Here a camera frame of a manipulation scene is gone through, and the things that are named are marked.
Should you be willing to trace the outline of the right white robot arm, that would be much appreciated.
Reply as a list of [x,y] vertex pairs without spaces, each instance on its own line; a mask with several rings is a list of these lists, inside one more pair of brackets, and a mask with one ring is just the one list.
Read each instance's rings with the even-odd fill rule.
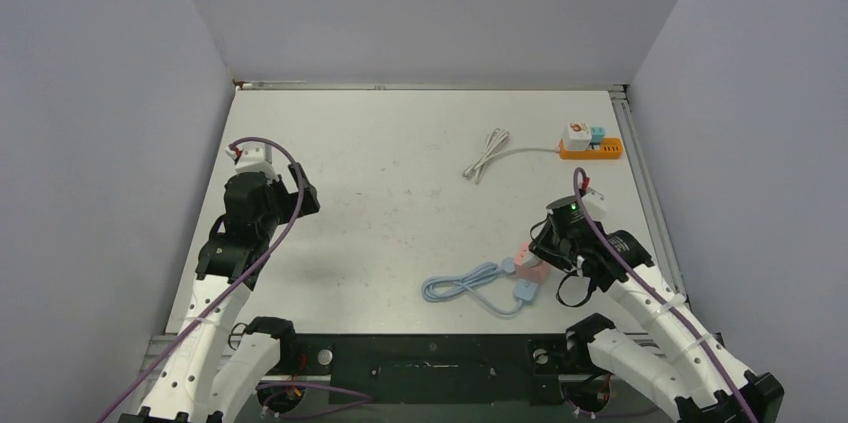
[[774,422],[785,395],[776,377],[756,373],[710,333],[630,233],[607,234],[585,202],[550,203],[532,255],[618,304],[660,350],[655,355],[593,313],[566,331],[565,357],[579,371],[625,381],[675,422]]

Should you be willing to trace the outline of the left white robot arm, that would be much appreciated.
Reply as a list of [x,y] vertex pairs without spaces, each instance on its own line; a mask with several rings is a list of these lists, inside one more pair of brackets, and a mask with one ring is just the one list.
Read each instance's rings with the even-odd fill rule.
[[302,166],[288,166],[297,189],[280,176],[243,172],[225,185],[225,211],[198,254],[192,294],[173,342],[144,370],[156,382],[123,422],[221,422],[214,380],[230,329],[252,295],[261,269],[295,222],[320,209]]

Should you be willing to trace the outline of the pink blue power strip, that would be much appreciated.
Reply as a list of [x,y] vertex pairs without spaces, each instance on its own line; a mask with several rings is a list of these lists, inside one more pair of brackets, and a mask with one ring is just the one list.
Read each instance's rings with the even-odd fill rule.
[[551,266],[531,253],[529,242],[524,242],[513,258],[517,278],[513,296],[522,304],[532,303],[541,285],[547,280]]

